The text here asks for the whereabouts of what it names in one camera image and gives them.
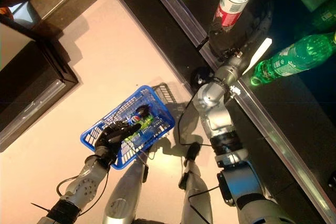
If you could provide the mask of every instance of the blue plastic basket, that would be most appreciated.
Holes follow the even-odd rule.
[[[136,158],[140,151],[147,150],[175,125],[174,118],[152,88],[141,86],[118,107],[104,116],[90,129],[83,132],[80,136],[80,141],[94,151],[94,144],[97,138],[108,124],[113,123],[112,120],[129,119],[138,107],[146,104],[150,106],[150,113],[154,120],[148,127],[140,130],[140,134],[133,137],[132,140],[122,142],[117,161],[112,164],[112,167],[123,169]]]

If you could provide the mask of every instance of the robotic arm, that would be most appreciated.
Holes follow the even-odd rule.
[[[140,127],[140,124],[129,126],[128,123],[117,122],[105,128],[95,143],[95,153],[86,158],[77,178],[38,224],[73,224],[87,203],[93,200],[110,165],[116,161],[122,140],[133,135]]]
[[[248,160],[248,152],[243,148],[225,107],[231,96],[230,86],[250,63],[251,57],[246,54],[248,48],[247,43],[215,72],[213,81],[198,90],[193,104],[216,154],[216,163],[223,169],[217,174],[223,199],[229,206],[237,207],[239,223],[294,223],[278,204],[265,198],[264,187]]]

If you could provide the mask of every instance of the silver metal arm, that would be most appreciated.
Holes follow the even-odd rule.
[[[119,180],[106,204],[103,224],[131,224],[135,219],[146,160],[141,154]]]
[[[95,197],[108,170],[101,164],[99,157],[89,157],[78,177],[67,186],[65,194],[38,224],[74,223],[84,207]]]
[[[181,224],[204,224],[204,220],[192,209],[191,205],[198,209],[200,214],[209,222],[213,223],[210,194],[204,193],[190,198],[202,191],[207,191],[206,184],[201,179],[201,173],[193,160],[187,160],[184,175],[179,183],[181,189],[185,189]]]
[[[228,85],[237,79],[230,71],[229,66],[220,68],[215,76],[223,77],[222,82],[217,79],[202,86],[193,100],[216,153],[216,163],[223,168],[217,174],[223,199],[228,205],[237,207],[240,224],[258,221],[270,224],[294,223],[278,204],[265,198],[264,187],[248,160],[247,150],[243,148],[235,132],[224,104],[229,97]]]

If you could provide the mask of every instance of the black cable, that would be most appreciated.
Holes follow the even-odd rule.
[[[126,101],[123,101],[117,108],[117,111],[114,113],[113,117],[112,117],[112,123],[114,123],[114,118],[115,115],[120,111],[121,107],[126,103]]]
[[[207,224],[211,224],[211,223],[208,222],[207,219],[205,219],[205,217],[204,217],[200,212],[198,212],[197,209],[196,209],[193,205],[191,205],[190,198],[195,197],[195,196],[198,196],[198,195],[201,195],[201,194],[208,193],[209,191],[215,190],[215,189],[217,189],[218,187],[219,187],[219,186],[215,186],[215,187],[213,187],[213,188],[211,188],[211,189],[209,189],[209,190],[207,190],[207,191],[202,191],[202,192],[200,192],[200,193],[198,193],[198,194],[193,194],[193,195],[190,195],[190,196],[188,197],[188,201],[189,201],[189,205],[190,205],[190,207],[191,207],[191,208],[197,213],[197,215],[200,216],[201,219],[204,220],[204,222],[207,223]]]
[[[44,207],[39,206],[38,204],[35,204],[35,203],[32,203],[32,202],[31,202],[31,204],[32,204],[33,206],[35,206],[35,207],[38,207],[38,208],[41,208],[41,209],[43,209],[43,210],[46,210],[47,212],[50,212],[50,209],[44,208]]]
[[[92,205],[91,207],[88,208],[88,210],[82,212],[79,216],[81,216],[81,215],[87,213],[89,210],[91,210],[91,208],[94,207],[95,204],[100,200],[101,196],[103,196],[103,193],[104,193],[104,191],[105,191],[105,189],[106,189],[108,179],[109,179],[109,173],[107,172],[107,174],[106,174],[106,182],[105,182],[105,185],[104,185],[104,189],[103,189],[103,191],[101,192],[101,195],[98,197],[98,199],[96,200],[96,202],[93,203],[93,205]]]
[[[57,194],[58,194],[59,197],[63,196],[63,195],[61,194],[61,192],[59,191],[59,187],[60,187],[62,184],[64,184],[65,182],[68,182],[68,181],[70,181],[70,180],[76,179],[77,177],[78,177],[78,175],[75,176],[75,177],[67,178],[67,179],[61,181],[61,182],[57,185],[57,187],[56,187],[56,192],[57,192]]]
[[[193,96],[191,97],[190,101],[188,102],[187,106],[185,107],[185,109],[182,111],[180,118],[178,119],[178,123],[177,123],[177,135],[178,135],[178,139],[179,139],[179,144],[180,145],[192,145],[192,144],[182,144],[181,143],[181,134],[180,134],[180,122],[181,119],[185,113],[185,111],[187,110],[187,108],[189,107],[189,105],[191,104],[191,102],[193,101],[195,95],[198,93],[199,89],[193,94]],[[200,144],[201,146],[211,146],[210,144]]]

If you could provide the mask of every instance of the bottle label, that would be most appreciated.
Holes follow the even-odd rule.
[[[296,55],[296,49],[293,45],[285,48],[272,57],[274,71],[281,76],[290,76],[291,74],[303,71],[291,61],[291,57],[288,57],[288,54]]]
[[[238,20],[247,2],[234,3],[230,0],[222,0],[218,5],[215,17],[222,18],[222,26],[232,26]]]
[[[321,19],[323,21],[327,21],[329,19],[336,18],[336,14],[332,15],[332,13],[328,10],[321,15]]]

